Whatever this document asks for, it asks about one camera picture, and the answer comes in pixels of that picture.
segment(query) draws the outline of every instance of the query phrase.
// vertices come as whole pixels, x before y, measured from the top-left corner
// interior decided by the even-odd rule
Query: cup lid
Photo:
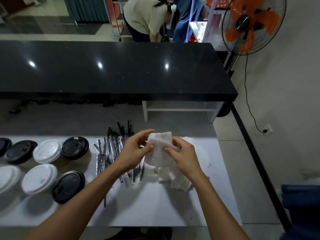
[[[0,194],[12,189],[19,181],[21,170],[17,166],[0,167]]]
[[[84,137],[70,137],[62,144],[61,154],[69,160],[83,157],[89,149],[89,142]]]
[[[22,140],[11,146],[4,157],[7,163],[19,165],[32,157],[33,150],[38,144],[32,140]]]
[[[61,175],[52,186],[52,197],[55,202],[65,204],[77,193],[79,193],[86,184],[86,178],[79,171],[70,171]]]
[[[33,158],[39,164],[52,163],[61,155],[62,143],[51,139],[41,142],[33,151]]]
[[[12,142],[9,138],[0,138],[0,157],[2,157],[7,149],[11,147]]]
[[[22,189],[28,195],[34,195],[50,188],[58,175],[56,166],[41,164],[32,168],[22,180]]]

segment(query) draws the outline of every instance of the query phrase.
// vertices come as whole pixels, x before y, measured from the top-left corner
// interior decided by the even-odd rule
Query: stack of napkins
[[[183,137],[182,139],[193,144],[193,139],[190,137]],[[169,147],[177,152],[180,151],[179,147],[172,144],[171,132],[151,133],[146,144],[154,145],[154,149],[146,154],[145,162],[158,168],[159,182],[166,181],[168,187],[187,192],[191,185],[190,180],[178,169],[174,159],[163,150],[164,147]]]

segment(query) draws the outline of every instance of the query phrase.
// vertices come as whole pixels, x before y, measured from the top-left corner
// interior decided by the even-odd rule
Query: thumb
[[[172,157],[174,160],[176,160],[176,158],[178,158],[179,153],[176,152],[174,149],[170,148],[170,147],[164,147],[163,150],[170,156]]]
[[[154,149],[154,145],[146,145],[144,148],[139,149],[139,153],[142,156],[145,156],[147,153],[151,152]]]

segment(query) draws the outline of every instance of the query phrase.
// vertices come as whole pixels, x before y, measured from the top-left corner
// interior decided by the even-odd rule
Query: person
[[[123,19],[135,42],[157,42],[163,23],[175,28],[180,17],[176,5],[167,0],[129,0],[123,7]]]
[[[147,129],[130,137],[114,163],[36,227],[27,239],[79,239],[114,182],[120,175],[138,165],[142,158],[153,150],[153,145],[146,146],[146,140],[154,131],[154,129]],[[172,140],[174,145],[181,148],[181,151],[176,152],[168,147],[163,150],[174,159],[180,171],[192,182],[198,194],[211,239],[250,240],[202,172],[194,146],[180,137],[173,136]]]

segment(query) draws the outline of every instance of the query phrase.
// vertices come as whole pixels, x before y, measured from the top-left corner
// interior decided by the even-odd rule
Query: black countertop
[[[209,43],[0,41],[0,98],[234,101]]]

